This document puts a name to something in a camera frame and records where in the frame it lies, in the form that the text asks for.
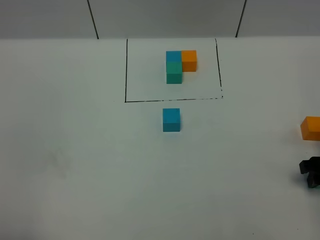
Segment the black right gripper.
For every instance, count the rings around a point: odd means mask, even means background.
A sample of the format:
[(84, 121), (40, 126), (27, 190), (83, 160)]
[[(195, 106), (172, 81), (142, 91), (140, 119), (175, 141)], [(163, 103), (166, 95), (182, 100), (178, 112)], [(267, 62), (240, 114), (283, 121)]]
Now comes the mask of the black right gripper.
[(312, 186), (320, 185), (320, 157), (313, 156), (310, 159), (302, 160), (299, 163), (299, 170), (301, 174), (308, 173), (307, 176), (307, 186), (308, 188)]

